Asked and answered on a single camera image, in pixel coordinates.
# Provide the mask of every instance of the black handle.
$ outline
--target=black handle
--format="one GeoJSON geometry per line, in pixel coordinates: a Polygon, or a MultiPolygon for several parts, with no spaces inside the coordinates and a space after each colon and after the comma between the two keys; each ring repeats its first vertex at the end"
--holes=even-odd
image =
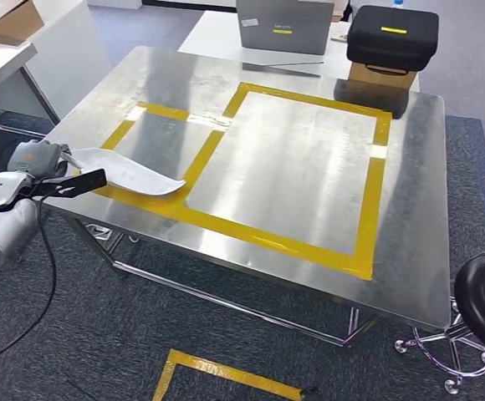
{"type": "Polygon", "coordinates": [[[409,71],[403,70],[403,71],[390,71],[388,69],[378,69],[378,67],[372,67],[369,64],[365,64],[365,68],[368,69],[369,71],[372,71],[373,73],[377,73],[377,74],[383,74],[383,75],[393,75],[394,77],[403,77],[405,75],[408,75],[409,71]]]}

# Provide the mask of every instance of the sticker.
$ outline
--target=sticker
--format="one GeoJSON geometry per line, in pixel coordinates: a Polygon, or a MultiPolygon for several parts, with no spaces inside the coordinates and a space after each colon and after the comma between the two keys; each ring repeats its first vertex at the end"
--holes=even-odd
{"type": "Polygon", "coordinates": [[[280,33],[283,35],[292,35],[292,28],[291,25],[281,25],[278,23],[274,24],[274,28],[272,30],[273,33],[280,33]]]}
{"type": "Polygon", "coordinates": [[[257,27],[259,25],[259,21],[258,21],[258,18],[252,18],[252,19],[243,19],[240,21],[240,23],[245,27],[257,27]]]}
{"type": "Polygon", "coordinates": [[[402,35],[406,35],[406,33],[408,33],[408,31],[406,31],[406,29],[398,29],[398,28],[381,27],[380,30],[384,31],[384,32],[400,33],[402,35]]]}

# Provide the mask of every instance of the chair base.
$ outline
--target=chair base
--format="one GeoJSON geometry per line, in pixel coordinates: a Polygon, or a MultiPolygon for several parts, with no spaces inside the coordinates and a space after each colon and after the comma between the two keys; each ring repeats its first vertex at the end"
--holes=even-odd
{"type": "MultiPolygon", "coordinates": [[[[452,309],[456,310],[456,303],[454,297],[451,297],[451,305],[452,309]]],[[[414,338],[412,340],[403,341],[397,340],[394,343],[394,348],[399,353],[406,353],[408,348],[419,347],[429,361],[434,363],[438,368],[444,372],[452,374],[453,379],[448,379],[445,381],[445,389],[449,394],[458,394],[458,387],[462,383],[464,378],[477,378],[485,374],[485,346],[474,342],[468,336],[471,335],[471,331],[464,323],[461,314],[458,314],[452,322],[451,327],[444,330],[443,332],[434,334],[428,337],[421,338],[415,327],[412,327],[414,338]],[[427,343],[432,343],[435,341],[446,340],[449,342],[449,347],[452,357],[452,368],[450,368],[444,363],[434,357],[425,346],[427,343]],[[458,350],[456,349],[457,343],[462,343],[464,345],[474,348],[480,353],[480,359],[484,366],[474,372],[464,372],[460,366],[460,358],[458,357],[458,350]]]]}

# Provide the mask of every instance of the yellow label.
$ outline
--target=yellow label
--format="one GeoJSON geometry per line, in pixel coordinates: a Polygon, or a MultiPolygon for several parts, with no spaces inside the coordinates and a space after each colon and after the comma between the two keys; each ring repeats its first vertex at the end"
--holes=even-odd
{"type": "Polygon", "coordinates": [[[402,35],[406,35],[406,33],[408,33],[408,31],[406,31],[406,29],[398,29],[398,28],[381,27],[380,30],[385,31],[385,32],[400,33],[402,35]]]}
{"type": "Polygon", "coordinates": [[[273,33],[281,33],[283,35],[291,35],[291,34],[292,34],[292,31],[288,31],[286,29],[274,29],[272,32],[273,33]]]}

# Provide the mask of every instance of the black cable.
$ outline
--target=black cable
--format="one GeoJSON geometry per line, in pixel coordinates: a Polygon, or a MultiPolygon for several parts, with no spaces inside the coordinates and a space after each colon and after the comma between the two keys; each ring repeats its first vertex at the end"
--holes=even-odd
{"type": "Polygon", "coordinates": [[[35,320],[33,324],[29,326],[27,330],[24,332],[20,334],[19,336],[15,338],[11,342],[8,343],[4,348],[0,349],[0,355],[2,353],[4,353],[14,345],[21,341],[24,337],[27,336],[30,332],[33,331],[36,326],[37,326],[44,316],[45,316],[45,313],[48,312],[49,309],[49,306],[51,304],[53,301],[53,297],[55,295],[55,290],[57,287],[57,264],[55,261],[55,255],[53,255],[53,250],[51,247],[49,245],[49,241],[48,240],[48,236],[45,234],[45,229],[44,228],[44,225],[42,223],[42,206],[44,204],[44,202],[50,195],[45,195],[43,198],[40,199],[40,201],[38,202],[38,205],[36,205],[36,219],[38,220],[38,226],[40,229],[40,233],[42,234],[42,239],[44,241],[44,244],[45,245],[45,249],[48,251],[48,255],[49,255],[49,261],[51,263],[51,270],[52,270],[52,284],[51,284],[51,292],[49,294],[49,298],[48,299],[48,302],[45,304],[45,307],[44,308],[43,311],[39,316],[36,320],[35,320]]]}

